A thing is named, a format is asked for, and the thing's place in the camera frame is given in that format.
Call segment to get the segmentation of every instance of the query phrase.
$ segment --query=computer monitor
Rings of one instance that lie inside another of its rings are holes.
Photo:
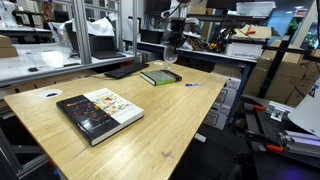
[[[77,33],[72,31],[72,23],[65,23],[65,28],[70,39],[72,49],[79,52]],[[102,51],[116,51],[114,36],[95,36],[89,34],[91,53]]]
[[[69,21],[69,15],[68,15],[68,12],[66,12],[66,11],[54,10],[53,14],[54,14],[55,22],[64,23],[66,21]]]

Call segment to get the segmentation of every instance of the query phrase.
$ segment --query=wooden table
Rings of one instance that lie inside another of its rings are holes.
[[[151,62],[145,71],[163,68]],[[173,68],[182,76],[181,82],[155,87],[139,73],[121,80],[98,75],[10,95],[5,101],[68,179],[168,179],[226,81],[179,65]],[[186,83],[202,85],[188,87]],[[145,114],[91,147],[56,102],[104,87]],[[61,89],[63,94],[38,97],[48,89]]]

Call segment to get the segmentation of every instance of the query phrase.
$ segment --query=black object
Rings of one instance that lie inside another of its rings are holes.
[[[121,79],[127,75],[130,75],[130,74],[137,72],[141,69],[144,69],[146,67],[149,67],[149,64],[135,63],[135,64],[131,64],[129,66],[121,67],[119,69],[108,71],[108,72],[104,73],[104,75],[108,76],[108,77],[115,78],[115,79]]]
[[[279,142],[276,142],[272,139],[269,139],[268,137],[264,136],[263,134],[253,132],[250,130],[245,130],[245,137],[247,140],[259,142],[262,144],[271,144],[273,146],[281,147],[281,144]]]
[[[89,36],[91,55],[97,59],[126,57],[116,51],[113,36]]]
[[[163,32],[141,29],[141,41],[160,44]]]
[[[183,35],[183,29],[185,25],[184,18],[173,18],[171,19],[171,35],[169,42],[174,48],[174,53],[178,54],[177,48],[181,47],[186,41],[186,37]]]
[[[171,0],[147,0],[146,14],[153,17],[160,17],[163,11],[170,9]]]
[[[30,72],[36,72],[36,71],[38,71],[38,68],[36,68],[36,67],[31,67],[31,68],[28,69],[28,71],[30,71]]]
[[[68,15],[68,12],[66,11],[54,10],[53,14],[54,14],[55,22],[64,23],[66,21],[69,21],[69,15]]]
[[[70,53],[69,58],[76,58],[76,57],[80,57],[79,52],[74,52],[74,50],[72,50],[73,52]]]
[[[65,28],[73,51],[79,52],[77,33],[72,31],[72,23],[66,23]],[[126,57],[125,55],[117,52],[113,36],[94,36],[89,34],[89,43],[91,56],[97,59]]]

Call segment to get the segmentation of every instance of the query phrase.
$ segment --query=floor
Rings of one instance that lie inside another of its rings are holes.
[[[244,141],[231,129],[221,131],[204,123],[198,133],[207,138],[206,142],[192,140],[171,179],[223,180],[236,175],[233,157],[240,153]]]

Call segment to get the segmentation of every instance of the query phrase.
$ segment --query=book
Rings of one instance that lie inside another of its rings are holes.
[[[182,80],[182,77],[168,70],[141,72],[140,76],[154,86],[169,84]]]
[[[107,88],[57,102],[91,146],[137,121],[144,110]]]

